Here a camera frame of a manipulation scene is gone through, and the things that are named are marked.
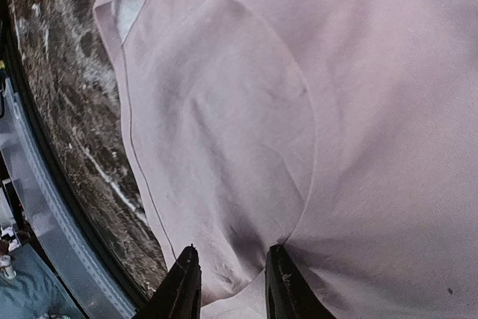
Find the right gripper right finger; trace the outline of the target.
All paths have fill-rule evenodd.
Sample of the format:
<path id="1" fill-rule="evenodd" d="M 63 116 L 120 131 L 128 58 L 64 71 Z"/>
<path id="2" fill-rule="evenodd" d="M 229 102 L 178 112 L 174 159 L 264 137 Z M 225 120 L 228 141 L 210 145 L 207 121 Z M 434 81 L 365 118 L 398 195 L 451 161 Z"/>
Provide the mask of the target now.
<path id="1" fill-rule="evenodd" d="M 335 319 L 280 244 L 272 246 L 267 254 L 265 297 L 268 318 Z"/>

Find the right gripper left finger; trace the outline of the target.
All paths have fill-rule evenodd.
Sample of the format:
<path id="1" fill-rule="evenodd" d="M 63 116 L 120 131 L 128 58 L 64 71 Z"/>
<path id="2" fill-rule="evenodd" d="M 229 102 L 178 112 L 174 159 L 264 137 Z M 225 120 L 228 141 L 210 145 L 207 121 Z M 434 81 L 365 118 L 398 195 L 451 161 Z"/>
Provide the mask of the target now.
<path id="1" fill-rule="evenodd" d="M 185 247 L 135 319 L 195 319 L 201 311 L 201 268 L 193 245 Z"/>

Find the pink white underwear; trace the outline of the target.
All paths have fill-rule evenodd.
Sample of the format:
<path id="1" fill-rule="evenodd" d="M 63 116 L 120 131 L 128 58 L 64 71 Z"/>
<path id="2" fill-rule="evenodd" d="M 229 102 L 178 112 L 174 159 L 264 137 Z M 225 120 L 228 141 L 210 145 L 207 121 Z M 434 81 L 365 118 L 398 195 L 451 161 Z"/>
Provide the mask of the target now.
<path id="1" fill-rule="evenodd" d="M 477 316 L 477 0 L 96 0 L 122 138 L 204 318 L 283 244 L 337 318 Z"/>

